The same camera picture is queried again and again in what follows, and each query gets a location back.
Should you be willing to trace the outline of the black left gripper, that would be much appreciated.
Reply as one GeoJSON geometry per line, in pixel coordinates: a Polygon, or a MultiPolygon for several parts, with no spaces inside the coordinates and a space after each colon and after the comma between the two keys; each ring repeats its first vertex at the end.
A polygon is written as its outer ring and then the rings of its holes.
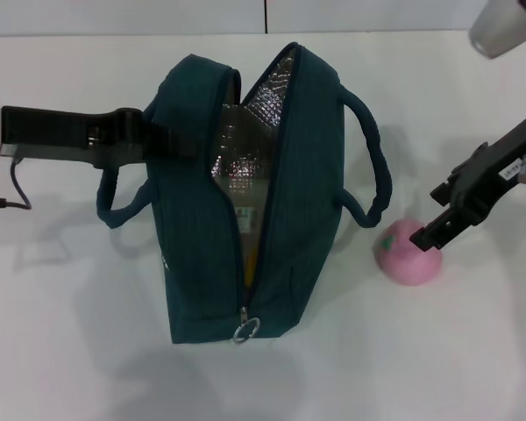
{"type": "Polygon", "coordinates": [[[74,161],[97,169],[145,160],[193,160],[202,140],[158,125],[146,129],[142,113],[118,109],[82,114],[4,106],[0,154],[18,159],[74,161]]]}

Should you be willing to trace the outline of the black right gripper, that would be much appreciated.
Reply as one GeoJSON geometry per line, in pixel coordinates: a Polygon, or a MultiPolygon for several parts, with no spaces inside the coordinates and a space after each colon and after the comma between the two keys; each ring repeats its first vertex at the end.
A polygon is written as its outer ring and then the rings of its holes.
{"type": "Polygon", "coordinates": [[[458,207],[445,210],[409,240],[424,252],[433,247],[441,250],[469,227],[482,223],[487,213],[466,207],[493,207],[518,183],[525,155],[526,118],[495,143],[480,146],[430,192],[438,204],[458,207]]]}

